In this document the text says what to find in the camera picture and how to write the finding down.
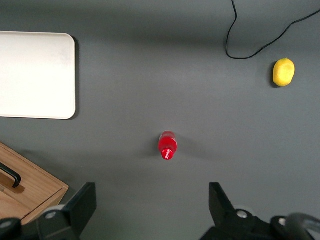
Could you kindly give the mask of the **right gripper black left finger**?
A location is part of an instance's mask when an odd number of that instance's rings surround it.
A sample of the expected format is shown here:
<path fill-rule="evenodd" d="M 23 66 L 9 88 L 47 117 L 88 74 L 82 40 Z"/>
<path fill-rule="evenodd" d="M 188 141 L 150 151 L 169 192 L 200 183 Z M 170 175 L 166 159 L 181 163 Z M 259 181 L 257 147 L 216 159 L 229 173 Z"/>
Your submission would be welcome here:
<path fill-rule="evenodd" d="M 79 240 L 96 209 L 96 184 L 87 182 L 65 205 L 50 207 L 36 220 L 39 239 Z"/>

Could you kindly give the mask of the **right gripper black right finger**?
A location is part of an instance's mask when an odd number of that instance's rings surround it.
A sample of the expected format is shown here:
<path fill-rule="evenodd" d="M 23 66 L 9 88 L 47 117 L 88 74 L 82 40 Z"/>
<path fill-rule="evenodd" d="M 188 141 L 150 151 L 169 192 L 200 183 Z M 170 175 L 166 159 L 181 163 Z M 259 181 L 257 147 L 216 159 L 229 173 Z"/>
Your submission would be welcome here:
<path fill-rule="evenodd" d="M 272 240 L 271 225 L 244 209 L 235 209 L 218 182 L 209 184 L 209 211 L 214 226 L 202 240 Z"/>

